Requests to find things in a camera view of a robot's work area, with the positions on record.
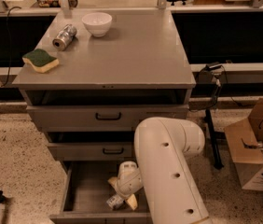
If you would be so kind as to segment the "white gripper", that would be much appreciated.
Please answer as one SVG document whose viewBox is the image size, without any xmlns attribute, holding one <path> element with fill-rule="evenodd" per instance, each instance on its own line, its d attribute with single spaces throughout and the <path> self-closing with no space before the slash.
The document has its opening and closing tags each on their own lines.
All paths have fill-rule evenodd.
<svg viewBox="0 0 263 224">
<path fill-rule="evenodd" d="M 108 183 L 113 188 L 116 187 L 116 192 L 120 197 L 127 199 L 125 203 L 132 210 L 138 207 L 134 193 L 143 187 L 143 182 L 140 170 L 134 161 L 121 163 L 118 170 L 118 178 L 115 176 L 110 177 Z"/>
</svg>

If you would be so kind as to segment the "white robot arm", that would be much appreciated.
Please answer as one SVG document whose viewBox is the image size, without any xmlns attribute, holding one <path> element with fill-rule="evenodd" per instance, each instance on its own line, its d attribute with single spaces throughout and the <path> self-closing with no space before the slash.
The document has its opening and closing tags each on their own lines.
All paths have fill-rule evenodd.
<svg viewBox="0 0 263 224">
<path fill-rule="evenodd" d="M 153 224 L 213 224 L 187 165 L 205 145 L 201 128 L 185 119 L 149 118 L 134 134 L 135 161 L 120 164 L 108 183 L 116 194 L 106 203 L 138 207 L 135 193 L 145 192 Z"/>
</svg>

